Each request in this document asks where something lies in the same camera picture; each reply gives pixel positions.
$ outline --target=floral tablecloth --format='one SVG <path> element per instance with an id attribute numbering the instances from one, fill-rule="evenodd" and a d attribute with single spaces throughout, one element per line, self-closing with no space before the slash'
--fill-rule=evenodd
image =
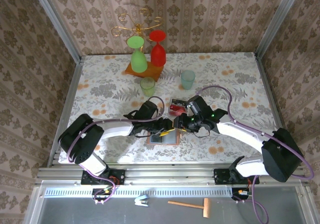
<path id="1" fill-rule="evenodd" d="M 140 88 L 140 78 L 124 70 L 131 55 L 87 56 L 74 99 L 69 125 L 82 113 L 94 118 L 119 118 L 139 109 L 147 100 Z M 156 82 L 155 95 L 165 101 L 168 117 L 170 98 L 189 99 L 207 85 L 221 85 L 233 96 L 231 112 L 237 120 L 274 130 L 275 123 L 269 101 L 253 53 L 167 54 L 164 70 Z M 181 72 L 193 70 L 195 82 L 191 90 L 183 90 Z M 227 109 L 228 97 L 223 90 L 208 89 L 202 93 L 213 109 Z M 211 132 L 206 138 L 183 133 L 178 146 L 146 144 L 146 138 L 113 137 L 100 141 L 95 153 L 104 161 L 139 162 L 233 162 L 241 155 L 256 151 L 228 136 Z M 60 163 L 67 163 L 61 152 Z"/>

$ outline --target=wine glass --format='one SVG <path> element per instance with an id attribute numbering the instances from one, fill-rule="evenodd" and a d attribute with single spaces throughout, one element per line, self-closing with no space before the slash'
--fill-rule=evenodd
<path id="1" fill-rule="evenodd" d="M 146 57 L 144 53 L 141 52 L 141 47 L 145 43 L 144 39 L 140 36 L 132 36 L 127 42 L 130 48 L 134 49 L 131 55 L 131 68 L 136 73 L 142 73 L 148 68 Z"/>
<path id="2" fill-rule="evenodd" d="M 165 40 L 166 35 L 162 30 L 154 30 L 149 35 L 150 40 L 155 41 L 156 45 L 151 50 L 151 63 L 160 67 L 166 63 L 166 51 L 159 42 Z"/>

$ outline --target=toy hammer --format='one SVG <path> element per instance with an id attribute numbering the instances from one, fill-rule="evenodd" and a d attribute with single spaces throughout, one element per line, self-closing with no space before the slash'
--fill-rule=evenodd
<path id="1" fill-rule="evenodd" d="M 205 198 L 204 199 L 204 204 L 202 205 L 193 205 L 193 204 L 188 204 L 188 203 L 183 203 L 183 202 L 177 202 L 177 201 L 168 201 L 169 204 L 174 204 L 174 205 L 182 205 L 182 206 L 189 206 L 189 207 L 194 207 L 194 208 L 200 208 L 203 209 L 204 217 L 209 218 L 210 217 L 210 199 Z"/>

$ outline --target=damask wallpaper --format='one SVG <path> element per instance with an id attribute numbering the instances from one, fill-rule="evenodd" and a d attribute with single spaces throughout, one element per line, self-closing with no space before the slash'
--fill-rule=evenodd
<path id="1" fill-rule="evenodd" d="M 279 113 L 315 171 L 320 210 L 320 0 L 295 0 L 262 63 Z"/>
<path id="2" fill-rule="evenodd" d="M 38 0 L 0 0 L 0 223 L 22 223 L 75 63 Z"/>
<path id="3" fill-rule="evenodd" d="M 281 0 L 51 0 L 81 55 L 123 54 L 131 31 L 114 37 L 114 26 L 131 28 L 142 23 L 139 9 L 147 8 L 152 18 L 160 16 L 168 53 L 254 52 Z M 152 48 L 146 43 L 146 52 Z"/>

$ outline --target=white clip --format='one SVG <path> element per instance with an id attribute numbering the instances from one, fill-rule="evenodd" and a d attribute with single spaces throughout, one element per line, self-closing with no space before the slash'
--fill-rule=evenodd
<path id="1" fill-rule="evenodd" d="M 147 199 L 149 199 L 148 195 L 141 195 L 138 196 L 136 199 L 134 199 L 135 201 L 135 205 L 139 205 L 139 206 L 148 206 L 148 201 Z"/>

